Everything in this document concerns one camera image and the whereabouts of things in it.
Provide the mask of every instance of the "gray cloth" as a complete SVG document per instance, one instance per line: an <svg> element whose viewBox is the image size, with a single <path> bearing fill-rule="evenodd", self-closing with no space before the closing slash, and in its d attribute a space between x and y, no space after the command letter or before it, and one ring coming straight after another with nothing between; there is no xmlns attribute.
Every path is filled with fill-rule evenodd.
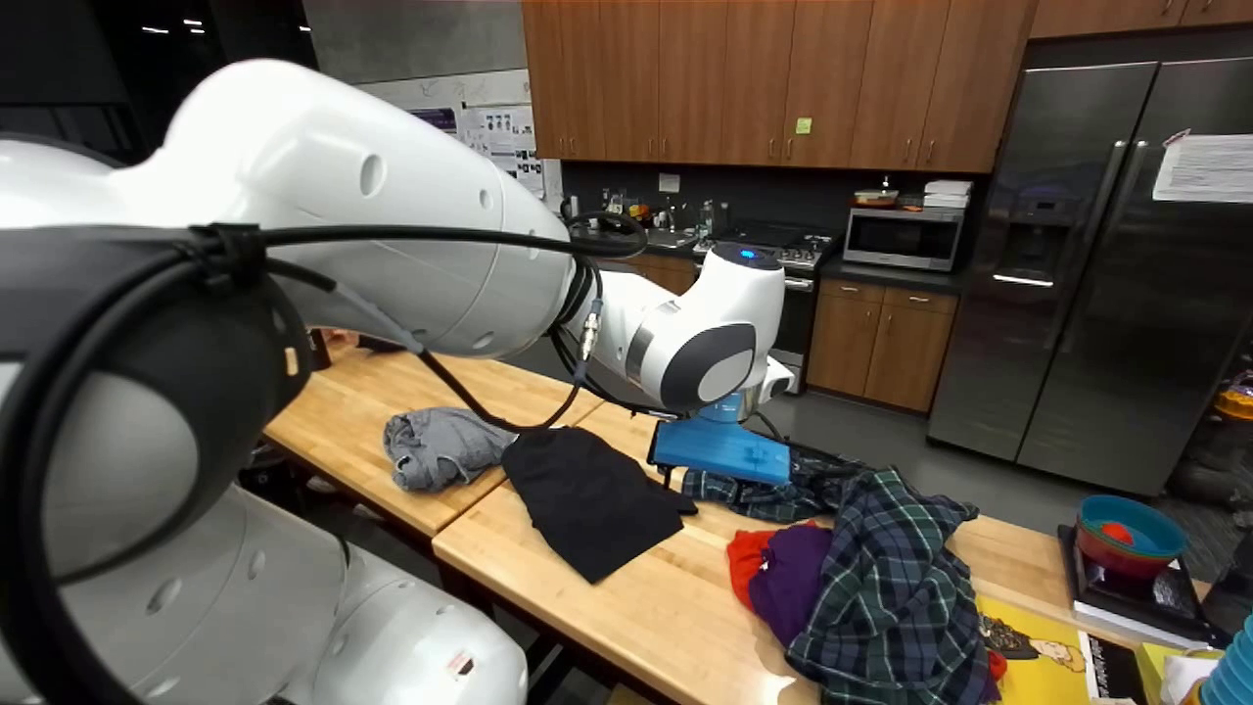
<svg viewBox="0 0 1253 705"><path fill-rule="evenodd" d="M393 415L383 428L395 480L415 492L438 492L453 480L475 480L500 463L511 443L511 430L478 418L465 405L422 405L413 415Z"/></svg>

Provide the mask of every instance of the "plaid shirt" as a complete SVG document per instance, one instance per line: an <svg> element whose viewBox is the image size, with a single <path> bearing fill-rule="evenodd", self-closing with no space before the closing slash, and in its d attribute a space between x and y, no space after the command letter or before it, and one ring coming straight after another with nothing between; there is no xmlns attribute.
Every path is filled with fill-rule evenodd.
<svg viewBox="0 0 1253 705"><path fill-rule="evenodd" d="M821 685L821 699L994 699L970 571L945 546L975 510L915 497L898 468L850 463L795 492L708 473L687 473L682 490L773 522L836 511L828 587L786 643L786 660Z"/></svg>

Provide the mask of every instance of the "stainless steel refrigerator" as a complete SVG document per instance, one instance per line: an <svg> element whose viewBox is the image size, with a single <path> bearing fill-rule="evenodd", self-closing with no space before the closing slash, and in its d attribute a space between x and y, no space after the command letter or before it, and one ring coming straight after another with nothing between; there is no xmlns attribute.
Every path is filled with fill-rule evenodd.
<svg viewBox="0 0 1253 705"><path fill-rule="evenodd" d="M1253 207L1150 198L1184 133L1253 133L1253 59L1024 73L934 439L1162 492L1253 311Z"/></svg>

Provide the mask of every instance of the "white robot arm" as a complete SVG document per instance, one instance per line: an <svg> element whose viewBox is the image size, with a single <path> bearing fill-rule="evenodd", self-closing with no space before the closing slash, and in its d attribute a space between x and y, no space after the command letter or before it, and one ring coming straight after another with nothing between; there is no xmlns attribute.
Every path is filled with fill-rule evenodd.
<svg viewBox="0 0 1253 705"><path fill-rule="evenodd" d="M200 224L254 230L188 234ZM247 276L260 247L320 284ZM225 259L239 284L194 281L188 259ZM0 276L0 492L29 499L0 518L38 526L0 529L21 557L0 699L83 695L92 677L141 699L521 699L521 653L478 612L230 490L299 387L278 347L344 323L491 357L566 328L687 415L761 379L784 309L784 270L757 249L714 249L687 297L597 276L491 159L286 62L212 73L139 167L0 139ZM115 319L124 294L139 317ZM59 612L70 638L38 630ZM83 646L96 668L54 685Z"/></svg>

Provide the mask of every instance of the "wooden cabinet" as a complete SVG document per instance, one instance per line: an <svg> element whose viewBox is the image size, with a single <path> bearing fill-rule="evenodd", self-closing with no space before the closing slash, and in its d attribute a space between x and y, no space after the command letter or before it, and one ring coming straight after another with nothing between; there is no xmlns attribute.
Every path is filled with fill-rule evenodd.
<svg viewBox="0 0 1253 705"><path fill-rule="evenodd" d="M1184 24L1188 27L1253 24L1253 0L1188 0Z"/></svg>
<svg viewBox="0 0 1253 705"><path fill-rule="evenodd" d="M1037 0L1032 35L1105 35L1176 27L1188 0Z"/></svg>
<svg viewBox="0 0 1253 705"><path fill-rule="evenodd" d="M855 163L870 14L864 0L795 0L784 159Z"/></svg>
<svg viewBox="0 0 1253 705"><path fill-rule="evenodd" d="M955 302L930 288L887 288L879 317L874 360L864 374L864 395L930 411L949 347Z"/></svg>
<svg viewBox="0 0 1253 705"><path fill-rule="evenodd" d="M1253 24L1253 0L1037 0L1032 40Z"/></svg>
<svg viewBox="0 0 1253 705"><path fill-rule="evenodd" d="M991 170L1024 73L1033 0L949 0L915 167Z"/></svg>
<svg viewBox="0 0 1253 705"><path fill-rule="evenodd" d="M521 14L542 153L597 159L607 146L607 14L585 0L525 0Z"/></svg>
<svg viewBox="0 0 1253 705"><path fill-rule="evenodd" d="M793 0L670 0L660 24L667 159L778 163Z"/></svg>
<svg viewBox="0 0 1253 705"><path fill-rule="evenodd" d="M821 281L808 385L930 411L952 311L952 294Z"/></svg>
<svg viewBox="0 0 1253 705"><path fill-rule="evenodd" d="M630 259L630 270L639 270L641 276L649 276L673 294L687 294L696 281L692 261L676 259L676 255L639 255L639 259Z"/></svg>
<svg viewBox="0 0 1253 705"><path fill-rule="evenodd" d="M887 306L883 284L821 281L808 360L808 385L864 395L879 317Z"/></svg>
<svg viewBox="0 0 1253 705"><path fill-rule="evenodd" d="M559 159L987 170L1032 6L525 0L536 146Z"/></svg>
<svg viewBox="0 0 1253 705"><path fill-rule="evenodd" d="M536 148L778 163L793 0L525 0Z"/></svg>
<svg viewBox="0 0 1253 705"><path fill-rule="evenodd" d="M991 170L1032 10L1033 0L795 0L786 163Z"/></svg>

